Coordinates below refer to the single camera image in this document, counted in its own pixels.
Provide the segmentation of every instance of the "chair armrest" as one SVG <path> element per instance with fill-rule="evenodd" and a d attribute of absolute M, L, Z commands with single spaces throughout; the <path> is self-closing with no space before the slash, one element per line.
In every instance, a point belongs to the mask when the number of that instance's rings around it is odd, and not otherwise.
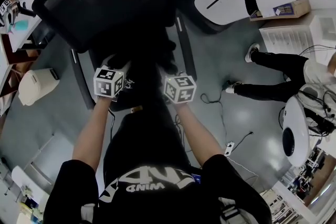
<path fill-rule="evenodd" d="M 192 76 L 194 81 L 197 81 L 197 74 L 195 69 L 193 52 L 191 50 L 190 40 L 185 28 L 184 21 L 182 18 L 182 13 L 176 11 L 175 16 L 176 29 L 178 34 L 178 39 L 180 40 L 182 55 L 184 59 L 185 71 L 189 76 Z"/>
<path fill-rule="evenodd" d="M 82 67 L 80 65 L 80 61 L 79 61 L 79 58 L 78 58 L 78 54 L 73 49 L 70 49 L 69 52 L 70 52 L 70 57 L 72 59 L 72 61 L 71 61 L 72 68 L 73 68 L 73 71 L 75 73 L 75 77 L 76 77 L 76 80 L 77 80 L 77 83 L 78 83 L 78 87 L 79 87 L 79 90 L 80 90 L 80 92 L 83 96 L 85 105 L 89 110 L 93 110 L 96 103 L 92 99 L 89 88 L 86 84 L 85 77 L 84 77 L 84 74 L 83 74 L 83 70 L 82 70 Z"/>

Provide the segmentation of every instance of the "white sneaker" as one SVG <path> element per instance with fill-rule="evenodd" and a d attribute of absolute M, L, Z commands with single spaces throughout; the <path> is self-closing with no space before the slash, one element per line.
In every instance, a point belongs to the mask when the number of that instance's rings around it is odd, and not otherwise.
<path fill-rule="evenodd" d="M 258 52 L 260 49 L 260 45 L 258 43 L 253 43 L 249 48 L 248 48 L 248 51 L 247 51 L 247 54 L 245 56 L 245 61 L 246 62 L 252 62 L 251 60 L 251 54 L 252 52 Z"/>
<path fill-rule="evenodd" d="M 222 86 L 222 90 L 227 92 L 227 93 L 235 93 L 235 87 L 237 85 L 242 85 L 243 83 L 241 81 L 237 81 L 237 82 L 231 82 L 231 81 L 226 81 L 223 86 Z"/>

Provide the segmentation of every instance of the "white power strip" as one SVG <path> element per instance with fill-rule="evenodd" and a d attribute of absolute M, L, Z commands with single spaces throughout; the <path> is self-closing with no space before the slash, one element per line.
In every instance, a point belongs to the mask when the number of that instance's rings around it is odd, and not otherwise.
<path fill-rule="evenodd" d="M 225 153 L 224 153 L 224 156 L 225 156 L 225 157 L 231 155 L 231 152 L 232 152 L 232 150 L 233 150 L 234 145 L 235 145 L 234 142 L 229 142 L 229 143 L 227 144 L 226 149 L 225 149 Z"/>

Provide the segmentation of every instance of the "cardboard box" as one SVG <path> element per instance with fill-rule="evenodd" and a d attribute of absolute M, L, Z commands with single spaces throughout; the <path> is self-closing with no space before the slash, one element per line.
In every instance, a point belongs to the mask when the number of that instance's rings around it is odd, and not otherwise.
<path fill-rule="evenodd" d="M 311 11 L 309 0 L 297 0 L 288 4 L 284 4 L 273 8 L 275 16 L 263 17 L 261 12 L 250 17 L 250 21 L 256 20 L 272 20 L 272 19 L 288 19 L 288 18 L 299 18 L 304 14 Z"/>

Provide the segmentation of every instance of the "black pants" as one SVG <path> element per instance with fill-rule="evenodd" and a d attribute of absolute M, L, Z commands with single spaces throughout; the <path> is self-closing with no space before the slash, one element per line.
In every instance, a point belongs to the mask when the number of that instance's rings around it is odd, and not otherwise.
<path fill-rule="evenodd" d="M 292 54 L 269 54 L 253 52 L 251 60 L 258 65 L 272 68 L 285 73 L 291 81 L 278 85 L 252 85 L 243 84 L 235 87 L 238 95 L 261 101 L 287 102 L 289 98 L 297 94 L 300 88 L 306 84 L 303 75 L 303 67 L 308 60 L 306 57 Z"/>

